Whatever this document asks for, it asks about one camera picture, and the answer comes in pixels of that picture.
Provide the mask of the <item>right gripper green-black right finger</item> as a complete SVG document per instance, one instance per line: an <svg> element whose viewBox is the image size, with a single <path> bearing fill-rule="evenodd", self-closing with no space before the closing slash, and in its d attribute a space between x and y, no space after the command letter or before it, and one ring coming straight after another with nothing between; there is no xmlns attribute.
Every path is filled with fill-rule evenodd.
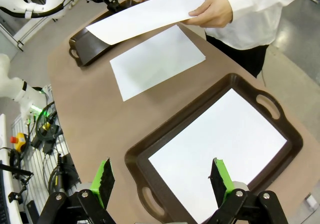
<svg viewBox="0 0 320 224"><path fill-rule="evenodd" d="M218 209L207 223L287 223L280 201L273 191L254 194L235 188L221 159L212 160L209 176Z"/></svg>

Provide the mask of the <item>person's left hand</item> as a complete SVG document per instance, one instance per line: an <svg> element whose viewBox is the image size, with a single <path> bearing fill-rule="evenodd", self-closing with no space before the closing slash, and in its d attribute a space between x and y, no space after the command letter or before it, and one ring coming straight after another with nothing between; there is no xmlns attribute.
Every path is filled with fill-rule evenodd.
<svg viewBox="0 0 320 224"><path fill-rule="evenodd" d="M200 26L202 28L224 28L233 20L233 11L228 0L205 0L192 12L185 25Z"/></svg>

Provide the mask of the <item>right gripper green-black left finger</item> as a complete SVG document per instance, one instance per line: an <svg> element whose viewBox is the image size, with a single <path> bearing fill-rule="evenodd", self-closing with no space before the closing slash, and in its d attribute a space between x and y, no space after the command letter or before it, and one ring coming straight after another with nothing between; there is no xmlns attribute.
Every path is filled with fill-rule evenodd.
<svg viewBox="0 0 320 224"><path fill-rule="evenodd" d="M114 183L110 159L104 160L89 189L76 191L71 196L52 193L37 223L115 223L106 210Z"/></svg>

